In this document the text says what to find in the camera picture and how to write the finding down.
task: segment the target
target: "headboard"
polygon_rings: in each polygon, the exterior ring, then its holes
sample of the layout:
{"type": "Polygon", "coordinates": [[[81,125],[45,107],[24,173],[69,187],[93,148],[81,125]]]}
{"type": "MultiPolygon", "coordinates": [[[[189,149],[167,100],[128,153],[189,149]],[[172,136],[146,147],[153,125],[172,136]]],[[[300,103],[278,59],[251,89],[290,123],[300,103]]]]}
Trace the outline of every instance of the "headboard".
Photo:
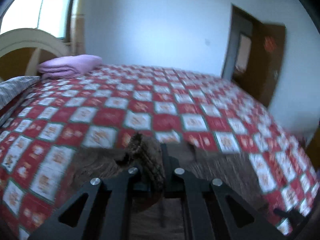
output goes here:
{"type": "Polygon", "coordinates": [[[37,75],[37,65],[69,55],[68,47],[51,34],[38,29],[16,29],[0,35],[0,77],[37,75]]]}

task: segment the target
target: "red and white bedspread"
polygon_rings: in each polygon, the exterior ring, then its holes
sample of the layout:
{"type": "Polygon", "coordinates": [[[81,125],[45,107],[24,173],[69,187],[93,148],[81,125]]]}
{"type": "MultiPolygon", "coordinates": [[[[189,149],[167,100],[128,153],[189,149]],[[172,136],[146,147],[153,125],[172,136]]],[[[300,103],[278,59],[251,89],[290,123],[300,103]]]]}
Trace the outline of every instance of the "red and white bedspread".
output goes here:
{"type": "MultiPolygon", "coordinates": [[[[270,210],[310,212],[319,187],[310,160],[236,85],[182,70],[103,66],[36,83],[1,128],[1,216],[11,230],[24,239],[65,201],[78,146],[125,147],[135,130],[162,142],[247,152],[270,210]]],[[[290,232],[287,220],[269,220],[290,232]]]]}

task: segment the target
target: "metal screw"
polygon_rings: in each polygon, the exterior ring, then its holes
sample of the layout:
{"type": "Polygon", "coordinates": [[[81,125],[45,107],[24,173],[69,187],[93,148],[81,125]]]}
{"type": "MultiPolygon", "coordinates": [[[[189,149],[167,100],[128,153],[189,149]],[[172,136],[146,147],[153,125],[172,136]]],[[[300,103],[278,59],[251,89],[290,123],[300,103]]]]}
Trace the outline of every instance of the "metal screw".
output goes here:
{"type": "Polygon", "coordinates": [[[132,168],[128,169],[128,172],[129,172],[130,174],[136,174],[138,171],[139,171],[139,170],[138,170],[138,168],[136,168],[136,167],[132,167],[132,168]]]}
{"type": "Polygon", "coordinates": [[[101,182],[99,178],[93,178],[90,180],[91,185],[98,185],[101,182]]]}
{"type": "Polygon", "coordinates": [[[174,173],[177,175],[182,175],[184,173],[184,169],[183,168],[176,168],[174,170],[174,173]]]}
{"type": "Polygon", "coordinates": [[[215,186],[218,186],[220,187],[222,185],[222,180],[221,179],[213,179],[212,180],[212,184],[215,185],[215,186]]]}

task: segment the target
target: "triangular cutout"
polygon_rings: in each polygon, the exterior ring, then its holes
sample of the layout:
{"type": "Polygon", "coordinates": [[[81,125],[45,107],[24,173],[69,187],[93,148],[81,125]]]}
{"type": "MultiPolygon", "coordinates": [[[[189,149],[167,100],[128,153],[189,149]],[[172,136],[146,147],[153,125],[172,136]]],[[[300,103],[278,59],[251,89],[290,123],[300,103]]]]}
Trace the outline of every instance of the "triangular cutout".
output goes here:
{"type": "Polygon", "coordinates": [[[229,205],[231,213],[236,221],[238,228],[243,228],[254,222],[254,217],[249,214],[243,206],[233,199],[230,195],[226,196],[226,201],[229,205]]]}
{"type": "Polygon", "coordinates": [[[60,217],[59,222],[66,224],[72,228],[76,227],[84,208],[84,205],[88,199],[87,193],[82,194],[60,217]]]}

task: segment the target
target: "pink folded blanket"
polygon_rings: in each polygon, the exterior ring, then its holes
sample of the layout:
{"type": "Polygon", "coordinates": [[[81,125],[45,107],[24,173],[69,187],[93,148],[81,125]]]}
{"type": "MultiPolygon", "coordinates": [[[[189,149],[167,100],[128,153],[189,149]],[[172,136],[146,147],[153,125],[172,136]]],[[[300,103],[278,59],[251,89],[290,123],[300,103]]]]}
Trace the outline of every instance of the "pink folded blanket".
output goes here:
{"type": "Polygon", "coordinates": [[[44,73],[42,78],[75,77],[102,65],[102,58],[93,55],[59,57],[38,65],[38,71],[44,73]]]}

